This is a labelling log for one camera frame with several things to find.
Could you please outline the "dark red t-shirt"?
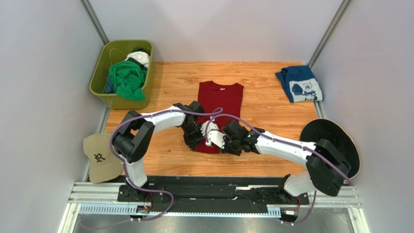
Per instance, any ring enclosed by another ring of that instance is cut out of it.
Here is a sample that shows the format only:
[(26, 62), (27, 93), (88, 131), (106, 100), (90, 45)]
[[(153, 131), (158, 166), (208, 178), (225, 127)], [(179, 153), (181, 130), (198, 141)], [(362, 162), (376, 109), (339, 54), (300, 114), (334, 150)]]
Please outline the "dark red t-shirt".
[[(232, 85), (220, 85), (213, 81), (206, 81), (199, 83), (198, 102), (202, 105), (206, 113), (213, 112), (216, 108), (223, 108), (223, 114), (230, 114), (236, 117), (241, 115), (241, 105), (243, 98), (243, 85), (234, 83)], [(208, 116), (202, 116), (197, 120), (197, 123), (203, 124), (210, 120)], [(232, 118), (222, 116), (214, 119), (221, 132), (221, 128)], [(200, 142), (196, 152), (217, 154), (221, 153), (221, 149), (212, 144), (209, 147), (205, 144), (205, 139)]]

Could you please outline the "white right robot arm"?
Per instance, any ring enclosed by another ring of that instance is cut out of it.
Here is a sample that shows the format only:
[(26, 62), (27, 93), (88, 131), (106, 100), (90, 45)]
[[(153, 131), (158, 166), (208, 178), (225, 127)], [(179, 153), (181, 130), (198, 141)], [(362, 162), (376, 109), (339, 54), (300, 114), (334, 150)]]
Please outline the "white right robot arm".
[(305, 172), (284, 177), (279, 186), (291, 196), (320, 191), (328, 196), (339, 194), (344, 182), (360, 170), (360, 157), (352, 138), (337, 123), (319, 118), (310, 121), (298, 141), (253, 127), (247, 130), (231, 120), (222, 127), (224, 152), (273, 155), (306, 168)]

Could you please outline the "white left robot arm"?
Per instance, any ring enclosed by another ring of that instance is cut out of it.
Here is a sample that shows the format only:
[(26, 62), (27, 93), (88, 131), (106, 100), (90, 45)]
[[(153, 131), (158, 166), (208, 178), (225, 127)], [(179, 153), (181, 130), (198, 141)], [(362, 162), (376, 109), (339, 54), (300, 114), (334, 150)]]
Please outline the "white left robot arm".
[(176, 103), (166, 110), (149, 114), (129, 111), (109, 138), (109, 149), (121, 160), (129, 185), (139, 191), (149, 191), (143, 187), (148, 181), (143, 157), (153, 134), (170, 127), (181, 128), (185, 144), (195, 151), (203, 139), (201, 125), (196, 120), (204, 114), (203, 107), (196, 101), (190, 105)]

